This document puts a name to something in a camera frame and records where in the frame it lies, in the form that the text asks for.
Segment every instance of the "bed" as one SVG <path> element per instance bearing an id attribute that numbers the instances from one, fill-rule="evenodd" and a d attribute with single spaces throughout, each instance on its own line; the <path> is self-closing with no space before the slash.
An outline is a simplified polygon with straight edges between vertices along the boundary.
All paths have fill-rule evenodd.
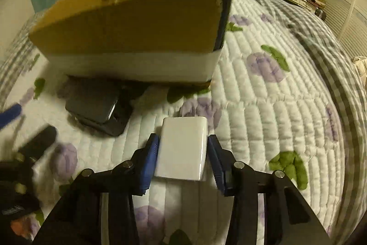
<path id="1" fill-rule="evenodd" d="M 23 115 L 0 131 L 0 158 L 9 158 L 46 123 L 57 143 L 72 144 L 84 168 L 111 169 L 131 158 L 165 117 L 204 115 L 224 149 L 252 168 L 283 169 L 327 233 L 342 244 L 366 210 L 366 92 L 350 59 L 315 15 L 282 0 L 232 0 L 218 66 L 209 89 L 141 86 L 124 133 L 112 138 L 83 127 L 65 110 L 74 80 L 50 65 L 29 41 L 42 16 L 23 27 L 0 68 L 0 106 L 14 102 Z M 39 89 L 40 80 L 44 83 Z M 59 199 L 49 149 L 35 168 L 44 216 Z M 295 157 L 302 166 L 295 165 Z M 232 199 L 216 190 L 209 164 L 201 182 L 154 178 L 134 199 L 142 244 L 224 244 Z M 259 195 L 258 244 L 264 242 L 264 203 Z"/>

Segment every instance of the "purple flower pattern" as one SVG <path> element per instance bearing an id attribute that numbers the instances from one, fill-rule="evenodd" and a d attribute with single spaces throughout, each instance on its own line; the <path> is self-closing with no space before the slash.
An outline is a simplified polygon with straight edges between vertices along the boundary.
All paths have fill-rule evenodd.
<path id="1" fill-rule="evenodd" d="M 29 65 L 28 65 L 28 64 L 26 64 L 26 65 L 23 67 L 23 69 L 22 69 L 22 73 L 21 73 L 21 75 L 22 75 L 22 76 L 25 76 L 25 74 L 27 74 L 27 72 L 28 72 L 28 69 L 29 69 Z"/>
<path id="2" fill-rule="evenodd" d="M 258 202 L 258 221 L 260 221 L 262 225 L 265 225 L 265 203 L 263 194 L 257 195 L 257 202 Z"/>
<path id="3" fill-rule="evenodd" d="M 328 236 L 331 236 L 331 225 L 327 227 L 326 233 Z"/>
<path id="4" fill-rule="evenodd" d="M 19 100 L 19 104 L 24 107 L 30 100 L 33 99 L 34 96 L 34 88 L 30 87 L 25 94 L 23 95 L 23 97 Z"/>
<path id="5" fill-rule="evenodd" d="M 72 144 L 58 144 L 50 160 L 51 172 L 58 182 L 68 181 L 78 164 L 76 148 Z"/>
<path id="6" fill-rule="evenodd" d="M 140 244 L 158 245 L 164 238 L 163 213 L 152 206 L 136 208 L 134 213 Z"/>
<path id="7" fill-rule="evenodd" d="M 34 218 L 34 216 L 29 217 L 29 219 L 30 219 L 30 231 L 32 233 L 32 236 L 35 237 L 38 231 L 40 230 L 40 224 L 36 220 L 36 218 Z"/>
<path id="8" fill-rule="evenodd" d="M 262 13 L 260 15 L 260 18 L 263 22 L 269 22 L 269 23 L 273 23 L 273 20 L 271 17 L 269 17 L 268 15 L 266 15 L 265 13 Z"/>
<path id="9" fill-rule="evenodd" d="M 204 116 L 208 120 L 208 130 L 218 127 L 222 116 L 222 109 L 215 101 L 200 97 L 186 100 L 180 108 L 180 116 Z"/>
<path id="10" fill-rule="evenodd" d="M 330 104 L 326 105 L 326 115 L 328 117 L 325 124 L 325 136 L 332 141 L 339 141 L 338 129 L 336 126 L 336 117 Z"/>
<path id="11" fill-rule="evenodd" d="M 241 15 L 237 15 L 237 14 L 230 16 L 229 22 L 237 23 L 238 25 L 246 25 L 246 26 L 249 26 L 250 24 L 252 24 L 250 19 L 243 17 Z"/>
<path id="12" fill-rule="evenodd" d="M 281 82 L 284 79 L 284 72 L 278 62 L 263 52 L 250 54 L 247 57 L 247 68 L 262 76 L 266 82 Z"/>

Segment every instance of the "white wall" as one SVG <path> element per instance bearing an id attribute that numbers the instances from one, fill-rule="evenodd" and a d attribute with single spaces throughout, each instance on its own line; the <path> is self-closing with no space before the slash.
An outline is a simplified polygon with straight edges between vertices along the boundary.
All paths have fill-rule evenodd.
<path id="1" fill-rule="evenodd" d="M 32 15 L 31 0 L 0 0 L 0 61 L 17 32 Z"/>

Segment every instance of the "screw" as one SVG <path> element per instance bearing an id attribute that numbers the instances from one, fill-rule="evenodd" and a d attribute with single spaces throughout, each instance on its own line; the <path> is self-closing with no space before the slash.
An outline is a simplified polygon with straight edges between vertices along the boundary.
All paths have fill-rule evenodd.
<path id="1" fill-rule="evenodd" d="M 242 161 L 236 161 L 233 165 L 235 168 L 239 168 L 239 169 L 242 169 L 245 167 L 245 164 Z"/>
<path id="2" fill-rule="evenodd" d="M 131 160 L 126 160 L 122 163 L 122 166 L 125 168 L 130 168 L 134 165 L 134 163 Z"/>
<path id="3" fill-rule="evenodd" d="M 16 183 L 15 192 L 19 194 L 25 194 L 27 192 L 27 187 L 21 183 Z"/>
<path id="4" fill-rule="evenodd" d="M 281 171 L 281 170 L 276 170 L 275 171 L 275 175 L 278 177 L 278 178 L 280 178 L 280 179 L 282 179 L 282 178 L 284 178 L 285 177 L 285 173 L 283 172 L 283 171 Z"/>
<path id="5" fill-rule="evenodd" d="M 84 169 L 84 170 L 81 172 L 81 175 L 82 175 L 83 177 L 89 177 L 91 174 L 93 174 L 93 170 L 91 170 L 90 168 Z"/>

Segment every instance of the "cardboard box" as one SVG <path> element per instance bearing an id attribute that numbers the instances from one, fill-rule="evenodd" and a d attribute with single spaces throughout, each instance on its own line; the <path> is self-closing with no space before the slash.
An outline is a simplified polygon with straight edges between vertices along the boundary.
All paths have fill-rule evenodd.
<path id="1" fill-rule="evenodd" d="M 58 0 L 31 41 L 75 76 L 210 81 L 231 0 Z"/>

